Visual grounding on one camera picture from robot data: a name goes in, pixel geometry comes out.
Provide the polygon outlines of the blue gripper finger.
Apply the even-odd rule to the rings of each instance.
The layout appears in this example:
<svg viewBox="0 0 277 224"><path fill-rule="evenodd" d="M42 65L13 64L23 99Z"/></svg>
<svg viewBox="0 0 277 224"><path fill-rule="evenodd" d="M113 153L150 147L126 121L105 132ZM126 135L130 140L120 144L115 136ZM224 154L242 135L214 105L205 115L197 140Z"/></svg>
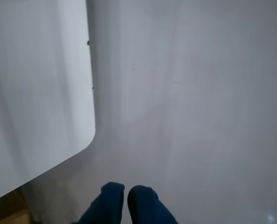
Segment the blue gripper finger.
<svg viewBox="0 0 277 224"><path fill-rule="evenodd" d="M125 186L109 182L78 220L79 224L119 224L122 219Z"/></svg>
<svg viewBox="0 0 277 224"><path fill-rule="evenodd" d="M133 224L176 224L171 212L159 200L150 187L137 185L127 197L128 209Z"/></svg>

